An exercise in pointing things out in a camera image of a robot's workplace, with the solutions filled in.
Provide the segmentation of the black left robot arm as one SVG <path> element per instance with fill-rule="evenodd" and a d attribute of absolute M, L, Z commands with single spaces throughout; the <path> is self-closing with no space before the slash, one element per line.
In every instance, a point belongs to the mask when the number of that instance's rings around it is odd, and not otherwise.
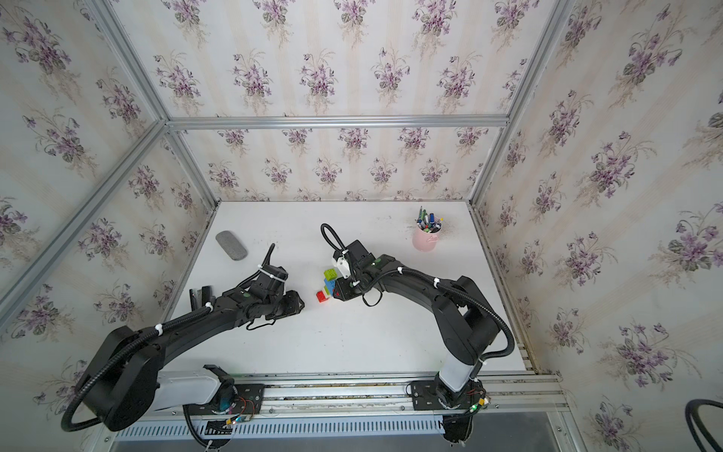
<path fill-rule="evenodd" d="M 218 365 L 163 376 L 173 360 L 201 343 L 236 328 L 256 329 L 256 320 L 272 326 L 305 307 L 299 293 L 285 289 L 288 273 L 268 258 L 236 287 L 209 298 L 191 312 L 141 330 L 118 327 L 107 335 L 77 381 L 61 418 L 65 432 L 99 424 L 122 431 L 146 412 L 176 406 L 205 406 L 227 414 L 235 405 L 233 377 Z"/>

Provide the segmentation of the lime green lego brick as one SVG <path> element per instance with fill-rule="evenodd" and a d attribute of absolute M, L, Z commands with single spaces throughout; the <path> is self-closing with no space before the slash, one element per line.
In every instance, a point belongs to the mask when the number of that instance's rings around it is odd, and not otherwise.
<path fill-rule="evenodd" d="M 338 274 L 335 269 L 327 269 L 324 271 L 324 277 L 327 281 L 333 282 L 338 279 Z"/>

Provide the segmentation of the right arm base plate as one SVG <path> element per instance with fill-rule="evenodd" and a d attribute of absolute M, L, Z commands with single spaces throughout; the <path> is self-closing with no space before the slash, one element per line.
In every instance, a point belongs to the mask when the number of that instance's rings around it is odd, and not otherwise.
<path fill-rule="evenodd" d="M 457 392 L 447 387 L 441 379 L 413 380 L 407 385 L 405 393 L 412 399 L 412 408 L 416 412 L 438 410 L 477 412 L 485 409 L 490 403 L 487 391 L 479 380 L 467 380 Z"/>

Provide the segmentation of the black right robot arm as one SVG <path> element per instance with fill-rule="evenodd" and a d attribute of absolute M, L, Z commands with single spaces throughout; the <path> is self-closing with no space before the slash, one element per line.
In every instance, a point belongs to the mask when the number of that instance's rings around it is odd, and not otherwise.
<path fill-rule="evenodd" d="M 516 341 L 510 326 L 472 279 L 441 279 L 408 267 L 391 255 L 376 256 L 358 240 L 344 243 L 327 223 L 320 225 L 320 233 L 343 273 L 333 289 L 335 299 L 361 299 L 372 308 L 369 293 L 377 292 L 380 299 L 393 294 L 433 314 L 449 353 L 435 377 L 438 398 L 445 406 L 456 406 L 463 395 L 474 392 L 473 382 L 487 361 L 514 352 Z"/>

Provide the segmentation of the blue long lego brick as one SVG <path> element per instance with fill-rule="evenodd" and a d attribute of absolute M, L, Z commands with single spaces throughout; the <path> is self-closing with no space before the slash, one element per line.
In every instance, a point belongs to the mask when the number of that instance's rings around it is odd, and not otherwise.
<path fill-rule="evenodd" d="M 332 279 L 332 280 L 325 279 L 324 284 L 325 284 L 326 293 L 331 297 L 335 290 L 336 281 L 334 279 Z"/>

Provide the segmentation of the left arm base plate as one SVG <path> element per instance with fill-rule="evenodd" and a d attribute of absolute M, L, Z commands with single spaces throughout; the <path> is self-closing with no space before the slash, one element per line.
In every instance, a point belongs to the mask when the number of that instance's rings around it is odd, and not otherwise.
<path fill-rule="evenodd" d="M 188 412 L 191 416 L 252 416 L 260 414 L 264 395 L 265 386 L 263 384 L 235 384 L 235 391 L 227 408 L 215 408 L 211 403 L 205 405 L 192 404 L 189 406 Z"/>

